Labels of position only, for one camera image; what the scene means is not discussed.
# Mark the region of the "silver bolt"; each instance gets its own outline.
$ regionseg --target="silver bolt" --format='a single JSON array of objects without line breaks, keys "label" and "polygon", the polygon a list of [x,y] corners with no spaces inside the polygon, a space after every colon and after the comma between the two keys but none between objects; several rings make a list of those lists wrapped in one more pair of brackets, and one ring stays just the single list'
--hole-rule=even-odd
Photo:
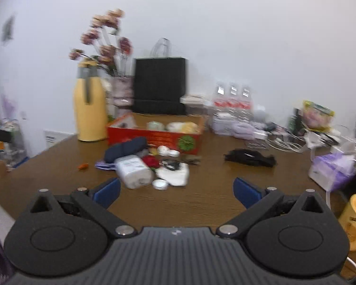
[{"label": "silver bolt", "polygon": [[238,230],[239,229],[235,225],[231,225],[231,224],[226,224],[226,225],[222,225],[222,226],[219,227],[219,231],[222,234],[234,234]]},{"label": "silver bolt", "polygon": [[116,227],[116,232],[121,236],[127,236],[134,232],[134,228],[129,225],[121,225]]}]

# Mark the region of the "brown tabletop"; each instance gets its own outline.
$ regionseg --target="brown tabletop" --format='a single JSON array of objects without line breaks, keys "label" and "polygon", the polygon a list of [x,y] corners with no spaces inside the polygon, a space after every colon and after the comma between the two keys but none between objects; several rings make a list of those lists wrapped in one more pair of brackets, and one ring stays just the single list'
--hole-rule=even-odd
[{"label": "brown tabletop", "polygon": [[[199,153],[201,164],[189,167],[187,186],[169,187],[165,191],[150,185],[135,190],[122,186],[120,197],[109,211],[137,229],[142,226],[209,226],[215,230],[245,210],[232,192],[236,177],[261,188],[275,186],[288,195],[299,195],[313,188],[324,197],[325,192],[308,177],[309,152],[262,150],[264,155],[275,156],[277,166],[274,168],[224,161],[225,153],[244,147],[243,140],[205,133]],[[69,194],[78,187],[93,188],[116,177],[116,172],[94,167],[107,148],[106,141],[80,142],[76,136],[62,141],[0,179],[0,205],[16,219],[41,188],[48,188],[55,195]],[[88,163],[89,168],[79,171],[77,167],[83,162]],[[335,196],[332,200],[333,211],[339,214],[343,203]],[[347,268],[342,274],[353,275]]]}]

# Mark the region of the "wall outlet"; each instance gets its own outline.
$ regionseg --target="wall outlet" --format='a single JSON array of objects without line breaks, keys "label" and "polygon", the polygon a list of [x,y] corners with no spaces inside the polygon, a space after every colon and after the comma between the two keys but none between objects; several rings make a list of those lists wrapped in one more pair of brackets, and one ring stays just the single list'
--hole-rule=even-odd
[{"label": "wall outlet", "polygon": [[45,134],[45,140],[46,140],[46,145],[48,148],[54,146],[56,143],[59,143],[60,141],[74,135],[74,134],[69,134],[69,133],[60,133],[60,132],[54,132],[54,131],[47,131],[44,130]]}]

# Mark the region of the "red cardboard box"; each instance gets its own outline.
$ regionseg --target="red cardboard box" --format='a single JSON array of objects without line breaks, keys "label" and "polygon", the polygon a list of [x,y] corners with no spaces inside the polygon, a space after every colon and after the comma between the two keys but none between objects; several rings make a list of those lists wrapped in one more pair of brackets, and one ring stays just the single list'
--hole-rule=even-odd
[{"label": "red cardboard box", "polygon": [[[170,122],[194,122],[198,125],[195,134],[174,133],[168,131],[152,131],[146,129],[148,122],[156,121],[163,125]],[[205,118],[202,116],[176,116],[176,115],[142,115],[130,112],[107,125],[108,144],[125,142],[138,136],[145,136],[148,144],[156,147],[165,145],[169,149],[181,153],[198,154],[201,136],[204,131]]]}]

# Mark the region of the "white wall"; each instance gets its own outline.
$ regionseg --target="white wall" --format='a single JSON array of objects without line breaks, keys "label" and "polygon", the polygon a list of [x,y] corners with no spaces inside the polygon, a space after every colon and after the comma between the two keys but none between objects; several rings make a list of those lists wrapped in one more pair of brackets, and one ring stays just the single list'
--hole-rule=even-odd
[{"label": "white wall", "polygon": [[69,49],[92,15],[117,7],[134,57],[166,37],[189,60],[189,92],[248,82],[278,123],[309,99],[355,124],[356,0],[0,0],[0,36],[16,16],[14,40],[0,41],[0,91],[26,116],[32,155],[46,148],[43,129],[74,132]]}]

